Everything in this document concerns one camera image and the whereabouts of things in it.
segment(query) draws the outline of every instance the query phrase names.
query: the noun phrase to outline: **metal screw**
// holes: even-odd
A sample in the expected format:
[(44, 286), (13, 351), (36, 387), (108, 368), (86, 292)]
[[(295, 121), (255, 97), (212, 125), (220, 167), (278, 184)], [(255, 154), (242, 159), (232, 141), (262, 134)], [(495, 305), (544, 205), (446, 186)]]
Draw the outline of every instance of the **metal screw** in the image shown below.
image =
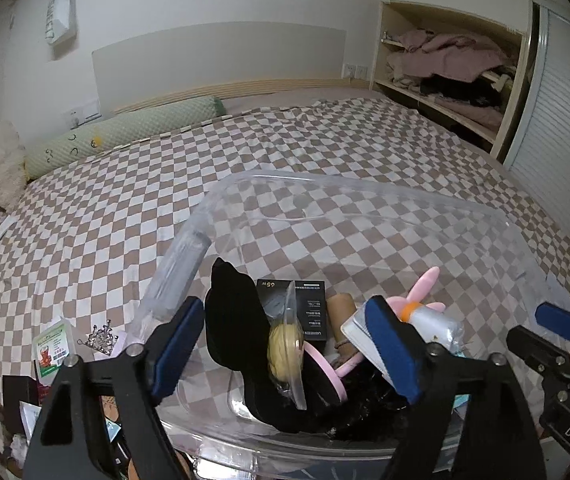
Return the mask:
[(494, 352), (492, 355), (489, 356), (489, 359), (492, 363), (496, 366), (505, 366), (507, 364), (507, 357), (499, 352)]
[(130, 357), (136, 357), (143, 352), (143, 348), (145, 348), (141, 343), (132, 343), (125, 349), (125, 353)]
[(76, 354), (70, 354), (63, 359), (63, 366), (67, 368), (72, 368), (76, 363), (78, 363), (78, 356)]
[(443, 354), (445, 347), (440, 343), (429, 343), (426, 350), (428, 355), (432, 357), (438, 357), (439, 355)]

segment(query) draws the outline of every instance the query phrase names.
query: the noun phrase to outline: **headboard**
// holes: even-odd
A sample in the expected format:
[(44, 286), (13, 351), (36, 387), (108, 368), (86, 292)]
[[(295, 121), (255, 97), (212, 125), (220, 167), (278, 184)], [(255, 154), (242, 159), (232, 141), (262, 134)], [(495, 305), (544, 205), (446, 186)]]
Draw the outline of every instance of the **headboard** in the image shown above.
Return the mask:
[(129, 38), (92, 53), (101, 110), (122, 112), (217, 88), (227, 88), (220, 97), (231, 97), (327, 86), (323, 80), (340, 81), (346, 35), (296, 23), (229, 22)]

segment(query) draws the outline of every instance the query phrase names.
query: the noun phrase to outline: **fluffy white pillow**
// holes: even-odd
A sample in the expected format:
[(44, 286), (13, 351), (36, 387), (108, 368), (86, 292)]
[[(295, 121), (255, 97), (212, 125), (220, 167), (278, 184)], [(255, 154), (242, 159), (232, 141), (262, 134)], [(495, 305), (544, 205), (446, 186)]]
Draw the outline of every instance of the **fluffy white pillow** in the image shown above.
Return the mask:
[(0, 206), (12, 211), (22, 197), (25, 177), (25, 148), (9, 121), (0, 122)]

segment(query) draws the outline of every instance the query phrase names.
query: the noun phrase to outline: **black eye mask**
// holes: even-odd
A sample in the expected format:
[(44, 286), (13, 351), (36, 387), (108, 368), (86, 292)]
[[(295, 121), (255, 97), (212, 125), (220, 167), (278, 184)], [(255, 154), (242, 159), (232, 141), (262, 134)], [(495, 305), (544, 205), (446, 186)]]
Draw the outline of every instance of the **black eye mask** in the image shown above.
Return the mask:
[(241, 372), (245, 405), (279, 431), (317, 431), (316, 418), (296, 409), (271, 382), (267, 362), (270, 323), (254, 280), (217, 258), (205, 298), (207, 350), (219, 365)]

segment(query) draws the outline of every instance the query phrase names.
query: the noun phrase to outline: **checkered bedsheet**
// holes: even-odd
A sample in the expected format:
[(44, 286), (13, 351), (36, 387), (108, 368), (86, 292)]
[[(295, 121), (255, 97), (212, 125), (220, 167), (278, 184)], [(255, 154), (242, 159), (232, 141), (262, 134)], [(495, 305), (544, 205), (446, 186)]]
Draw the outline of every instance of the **checkered bedsheet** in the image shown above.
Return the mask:
[(570, 240), (529, 195), (415, 110), (368, 99), (262, 108), (116, 148), (28, 186), (0, 241), (0, 400), (3, 374), (32, 373), (32, 335), (52, 316), (84, 333), (107, 319), (130, 322), (205, 192), (256, 168), (393, 182), (500, 208), (570, 292)]

